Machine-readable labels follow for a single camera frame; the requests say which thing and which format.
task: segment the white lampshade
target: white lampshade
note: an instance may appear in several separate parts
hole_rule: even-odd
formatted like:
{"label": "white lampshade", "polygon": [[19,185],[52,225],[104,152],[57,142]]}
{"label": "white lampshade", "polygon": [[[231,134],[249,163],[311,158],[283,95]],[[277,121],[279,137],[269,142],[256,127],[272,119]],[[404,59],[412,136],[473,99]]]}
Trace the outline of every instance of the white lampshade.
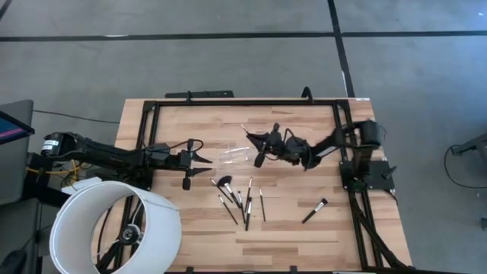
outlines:
{"label": "white lampshade", "polygon": [[158,194],[106,181],[79,190],[59,210],[49,240],[58,271],[99,273],[91,254],[95,225],[117,200],[134,194],[145,209],[144,237],[130,260],[114,274],[164,273],[169,268],[181,244],[179,209]]}

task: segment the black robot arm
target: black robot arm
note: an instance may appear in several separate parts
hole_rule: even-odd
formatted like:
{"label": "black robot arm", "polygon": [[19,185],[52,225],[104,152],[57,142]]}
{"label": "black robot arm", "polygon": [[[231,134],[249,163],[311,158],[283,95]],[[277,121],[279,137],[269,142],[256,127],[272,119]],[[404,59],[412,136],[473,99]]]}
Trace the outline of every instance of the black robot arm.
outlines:
{"label": "black robot arm", "polygon": [[185,172],[183,188],[189,190],[190,177],[211,170],[207,167],[191,166],[192,161],[211,163],[196,154],[199,148],[194,149],[196,141],[194,139],[182,143],[187,144],[187,150],[182,150],[175,155],[170,153],[173,147],[165,143],[129,151],[95,142],[72,132],[54,132],[44,139],[46,141],[41,151],[43,157],[54,161],[76,160],[105,167],[117,172],[119,177],[128,180],[127,183],[140,180],[141,175],[147,170],[177,170]]}
{"label": "black robot arm", "polygon": [[[347,137],[355,134],[356,129],[359,131],[360,143],[352,145],[347,142]],[[357,170],[367,172],[367,163],[371,159],[372,151],[380,147],[384,138],[384,128],[371,120],[354,123],[353,126],[333,130],[330,136],[315,146],[310,146],[305,139],[296,137],[290,129],[285,130],[282,138],[278,123],[274,124],[271,132],[264,134],[247,132],[247,138],[259,152],[254,162],[256,167],[262,166],[267,155],[273,155],[293,165],[301,163],[306,170],[316,167],[323,157],[338,148],[352,148],[354,156],[360,156],[354,157]]]}

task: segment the black stand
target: black stand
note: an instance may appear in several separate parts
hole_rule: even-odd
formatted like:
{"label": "black stand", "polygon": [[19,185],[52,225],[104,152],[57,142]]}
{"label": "black stand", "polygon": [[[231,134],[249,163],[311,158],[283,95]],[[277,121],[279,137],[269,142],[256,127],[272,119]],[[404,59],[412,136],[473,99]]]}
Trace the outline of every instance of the black stand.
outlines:
{"label": "black stand", "polygon": [[[339,164],[344,189],[348,189],[349,184],[355,182],[352,167],[351,161],[342,161]],[[353,188],[364,187],[370,190],[393,190],[395,188],[392,176],[388,176],[391,171],[388,161],[371,161],[369,168],[369,175],[364,179],[364,182],[356,182],[352,186]]]}
{"label": "black stand", "polygon": [[52,170],[53,162],[43,158],[40,155],[32,154],[29,168],[39,170],[40,172],[38,174],[34,172],[27,172],[24,179],[24,191],[22,193],[22,199],[27,200],[37,198],[42,204],[61,208],[70,195],[48,187],[47,184],[49,183],[49,175],[43,173],[43,170]]}
{"label": "black stand", "polygon": [[477,150],[480,154],[480,157],[487,164],[487,133],[483,134],[477,138],[474,138],[463,145],[459,145],[457,147],[452,148],[451,152],[453,155],[462,155],[464,152],[469,150]]}

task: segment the metal bracket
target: metal bracket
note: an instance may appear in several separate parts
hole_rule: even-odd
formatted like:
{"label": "metal bracket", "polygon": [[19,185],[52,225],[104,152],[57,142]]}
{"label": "metal bracket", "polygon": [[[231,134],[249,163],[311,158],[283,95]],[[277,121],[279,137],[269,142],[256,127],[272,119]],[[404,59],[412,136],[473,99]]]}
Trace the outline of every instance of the metal bracket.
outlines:
{"label": "metal bracket", "polygon": [[[166,93],[165,98],[187,98],[187,92]],[[191,91],[191,98],[235,98],[233,91]]]}
{"label": "metal bracket", "polygon": [[348,100],[337,100],[336,104],[338,104],[342,110],[350,110],[350,102]]}
{"label": "metal bracket", "polygon": [[186,96],[186,102],[187,103],[192,103],[191,98],[193,98],[193,95],[191,94],[191,91],[188,91],[188,94]]}
{"label": "metal bracket", "polygon": [[157,101],[144,101],[144,106],[142,107],[142,112],[146,113],[149,110],[152,110],[158,104]]}
{"label": "metal bracket", "polygon": [[369,176],[361,182],[354,178],[353,163],[351,161],[341,161],[339,164],[342,185],[344,189],[351,187],[355,192],[361,192],[364,187],[370,190],[393,190],[395,188],[391,168],[388,161],[371,161],[369,165]]}
{"label": "metal bracket", "polygon": [[313,95],[312,95],[311,89],[309,87],[304,87],[303,93],[301,94],[301,98],[307,98],[307,101],[310,104],[314,104]]}

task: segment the monitor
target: monitor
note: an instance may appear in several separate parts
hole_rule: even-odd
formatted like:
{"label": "monitor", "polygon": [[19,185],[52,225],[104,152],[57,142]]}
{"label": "monitor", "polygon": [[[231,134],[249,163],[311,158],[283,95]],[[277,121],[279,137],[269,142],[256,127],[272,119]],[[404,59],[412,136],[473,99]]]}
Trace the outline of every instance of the monitor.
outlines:
{"label": "monitor", "polygon": [[0,145],[33,135],[35,130],[14,117],[0,111]]}

